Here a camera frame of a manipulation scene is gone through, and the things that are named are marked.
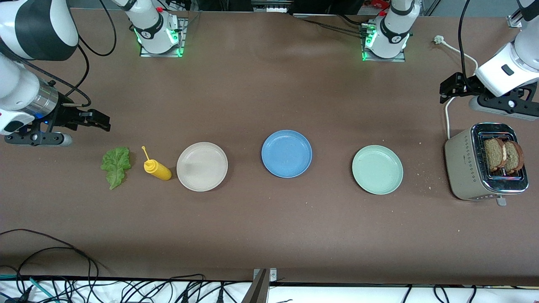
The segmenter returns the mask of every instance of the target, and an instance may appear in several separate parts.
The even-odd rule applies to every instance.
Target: blue plate
[[[262,162],[277,177],[297,177],[309,168],[313,150],[302,134],[280,130],[266,139],[262,146]]]

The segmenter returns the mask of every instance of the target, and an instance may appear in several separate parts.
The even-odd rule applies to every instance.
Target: mustard bottle
[[[146,152],[146,147],[142,147],[144,154],[146,155],[147,161],[144,162],[144,170],[163,181],[167,181],[172,177],[172,172],[170,169],[166,168],[163,164],[157,162],[156,160],[150,160],[148,153]]]

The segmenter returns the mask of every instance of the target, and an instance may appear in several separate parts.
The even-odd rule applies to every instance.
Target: green led light
[[[408,41],[408,38],[410,37],[410,34],[406,35],[406,38],[404,38],[404,44],[402,50],[406,47],[406,42]]]
[[[365,46],[371,48],[374,43],[374,39],[376,39],[376,30],[373,30],[372,33],[367,36]]]
[[[167,34],[169,35],[170,42],[173,44],[176,44],[178,42],[178,36],[175,32],[172,32],[171,30],[167,29]]]
[[[139,33],[137,33],[137,32],[135,31],[135,35],[136,35],[136,40],[138,41],[138,43],[139,43],[140,45],[142,45],[142,42],[140,42],[140,36],[139,36]]]

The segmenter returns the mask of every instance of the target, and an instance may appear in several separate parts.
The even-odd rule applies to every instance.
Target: toast
[[[487,152],[487,161],[490,171],[497,171],[507,162],[506,145],[502,140],[493,138],[485,140],[485,151]]]
[[[513,141],[505,142],[507,162],[505,169],[508,174],[513,174],[524,166],[524,152],[520,145]]]

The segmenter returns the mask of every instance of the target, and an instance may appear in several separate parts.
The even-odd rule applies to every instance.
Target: table surface
[[[379,63],[361,61],[359,39],[283,13],[204,12],[189,27],[183,58],[139,58],[126,15],[112,15],[116,51],[88,52],[81,86],[111,117],[111,132],[81,127],[68,148],[0,144],[2,230],[66,240],[105,264],[106,276],[249,279],[255,267],[276,267],[284,281],[537,284],[537,124],[474,112],[468,99],[456,99],[453,135],[484,121],[515,129],[530,187],[505,208],[450,192],[438,87],[460,61],[431,40],[444,35],[457,46],[458,19],[418,18],[406,62]],[[89,44],[110,47],[103,11],[74,10],[74,19]],[[337,17],[317,20],[346,26]],[[502,18],[467,18],[463,34],[465,51],[481,64],[517,30]],[[40,65],[71,83],[84,71],[80,53]],[[262,143],[280,129],[302,133],[313,147],[297,178],[275,177],[261,162]],[[201,141],[229,159],[214,190],[189,191],[144,172],[142,145],[175,167]],[[389,195],[369,194],[352,177],[352,158],[370,144],[402,161],[403,182]],[[101,158],[118,146],[131,149],[133,168],[109,190]],[[0,245],[2,263],[15,264],[54,243],[18,234]],[[47,252],[23,274],[86,275],[85,266],[72,253]]]

